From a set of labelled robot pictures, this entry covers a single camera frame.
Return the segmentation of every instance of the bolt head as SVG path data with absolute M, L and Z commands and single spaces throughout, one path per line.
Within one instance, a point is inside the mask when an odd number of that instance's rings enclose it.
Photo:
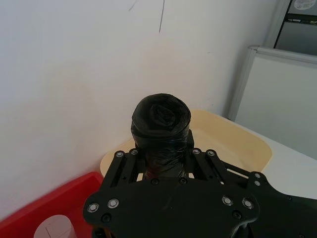
M 119 200 L 116 198 L 110 199 L 108 201 L 108 208 L 113 209 L 116 208 L 119 205 Z
M 222 197 L 222 202 L 224 205 L 227 206 L 232 206 L 233 205 L 233 201 L 231 200 L 231 198 L 227 197 L 227 196 L 223 196 Z
M 197 150 L 197 149 L 195 149 L 195 150 L 193 150 L 193 154 L 194 154 L 194 155 L 198 155 L 198 154 L 200 154 L 200 151 Z
M 208 154 L 209 156 L 214 156 L 214 151 L 208 151 L 207 154 Z
M 138 154 L 138 151 L 137 150 L 132 150 L 131 151 L 131 155 L 137 155 Z
M 243 201 L 242 201 L 242 204 L 243 204 L 246 208 L 248 208 L 248 209 L 253 209 L 253 204 L 252 204 L 252 202 L 249 201 L 248 199 L 243 200 Z
M 93 212 L 96 212 L 99 208 L 99 204 L 97 203 L 92 203 L 88 206 L 88 209 L 87 211 L 90 212 L 90 213 L 93 213 Z
M 122 156 L 123 156 L 123 153 L 122 153 L 122 152 L 116 153 L 116 157 L 122 157 Z

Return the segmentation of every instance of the whiteboard frame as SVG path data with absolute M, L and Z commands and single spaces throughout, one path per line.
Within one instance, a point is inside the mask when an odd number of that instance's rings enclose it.
M 233 100 L 230 106 L 228 119 L 231 121 L 235 121 L 238 110 L 240 107 L 240 103 L 243 97 L 244 89 L 247 85 L 249 75 L 253 66 L 253 62 L 257 54 L 267 55 L 277 57 L 281 62 L 288 62 L 289 60 L 295 60 L 302 63 L 313 63 L 317 64 L 317 56 L 311 56 L 301 53 L 259 47 L 259 46 L 250 46 L 248 47 L 247 58 L 244 62 L 242 73 L 239 77 L 237 88 L 234 92 Z

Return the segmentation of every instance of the black plastic bag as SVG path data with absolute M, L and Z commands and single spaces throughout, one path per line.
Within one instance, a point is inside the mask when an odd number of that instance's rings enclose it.
M 131 132 L 146 157 L 145 177 L 184 177 L 184 156 L 191 114 L 169 94 L 144 98 L 132 116 Z

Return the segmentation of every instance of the black mark on wall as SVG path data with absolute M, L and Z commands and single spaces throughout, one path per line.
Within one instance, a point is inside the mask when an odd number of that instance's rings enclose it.
M 133 3 L 133 5 L 130 7 L 130 9 L 128 11 L 131 11 L 134 8 L 134 5 L 137 3 L 138 0 L 135 0 L 135 2 Z
M 163 0 L 162 15 L 160 17 L 159 30 L 158 30 L 159 33 L 160 33 L 160 29 L 162 27 L 162 20 L 163 20 L 163 14 L 164 14 L 164 5 L 165 5 L 165 0 Z

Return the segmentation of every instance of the white table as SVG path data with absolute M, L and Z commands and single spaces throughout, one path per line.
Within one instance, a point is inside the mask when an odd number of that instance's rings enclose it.
M 317 160 L 255 133 L 271 148 L 273 157 L 263 170 L 268 182 L 278 191 L 317 199 Z

